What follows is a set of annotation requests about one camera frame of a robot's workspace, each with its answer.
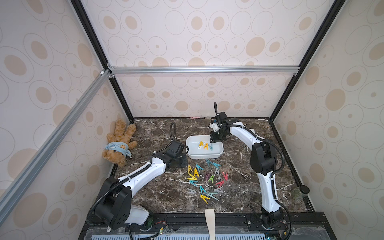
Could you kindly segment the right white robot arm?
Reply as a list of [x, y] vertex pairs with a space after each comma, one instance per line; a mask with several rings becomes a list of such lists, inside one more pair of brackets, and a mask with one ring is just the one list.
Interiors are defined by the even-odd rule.
[[251, 150], [250, 165], [258, 175], [262, 193], [261, 223], [266, 229], [272, 228], [283, 219], [275, 181], [279, 171], [277, 146], [248, 129], [239, 119], [228, 118], [225, 112], [216, 113], [210, 127], [213, 129], [210, 142], [219, 143], [235, 136]]

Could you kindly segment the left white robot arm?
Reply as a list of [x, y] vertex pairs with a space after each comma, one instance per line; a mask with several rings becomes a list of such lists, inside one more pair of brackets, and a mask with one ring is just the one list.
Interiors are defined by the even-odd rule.
[[147, 225], [150, 212], [142, 206], [133, 205], [132, 198], [169, 169], [186, 167], [188, 152], [188, 146], [172, 141], [164, 149], [153, 153], [150, 160], [134, 172], [119, 179], [106, 179], [87, 214], [87, 224], [94, 227], [105, 224], [113, 230], [124, 225]]

